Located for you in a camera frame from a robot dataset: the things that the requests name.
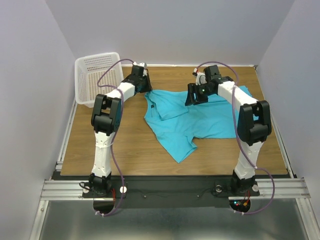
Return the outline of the turquoise t-shirt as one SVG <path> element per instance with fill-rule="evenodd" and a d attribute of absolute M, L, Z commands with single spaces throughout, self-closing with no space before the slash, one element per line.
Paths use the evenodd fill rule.
<path fill-rule="evenodd" d="M 153 90 L 144 95 L 147 111 L 144 119 L 158 142 L 181 163 L 196 149 L 198 139 L 234 139 L 236 137 L 232 105 L 216 94 L 207 103 L 185 105 L 187 92 Z"/>

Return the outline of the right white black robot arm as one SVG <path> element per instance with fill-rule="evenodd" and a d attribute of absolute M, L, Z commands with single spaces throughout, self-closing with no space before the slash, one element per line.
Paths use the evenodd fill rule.
<path fill-rule="evenodd" d="M 207 103 L 211 95 L 220 96 L 231 104 L 240 152 L 232 172 L 230 191 L 242 195 L 256 184 L 259 152 L 272 132 L 270 105 L 266 100 L 259 101 L 244 92 L 231 77 L 222 76 L 217 62 L 207 65 L 203 71 L 198 67 L 193 70 L 195 82 L 187 86 L 185 105 Z"/>

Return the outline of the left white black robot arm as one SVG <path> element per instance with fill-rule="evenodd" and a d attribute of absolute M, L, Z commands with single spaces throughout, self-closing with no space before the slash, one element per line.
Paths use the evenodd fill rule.
<path fill-rule="evenodd" d="M 137 93 L 152 90 L 147 64 L 134 63 L 131 73 L 107 94 L 95 97 L 91 116 L 95 136 L 95 154 L 88 187 L 100 197 L 111 193 L 111 147 L 120 127 L 124 102 Z"/>

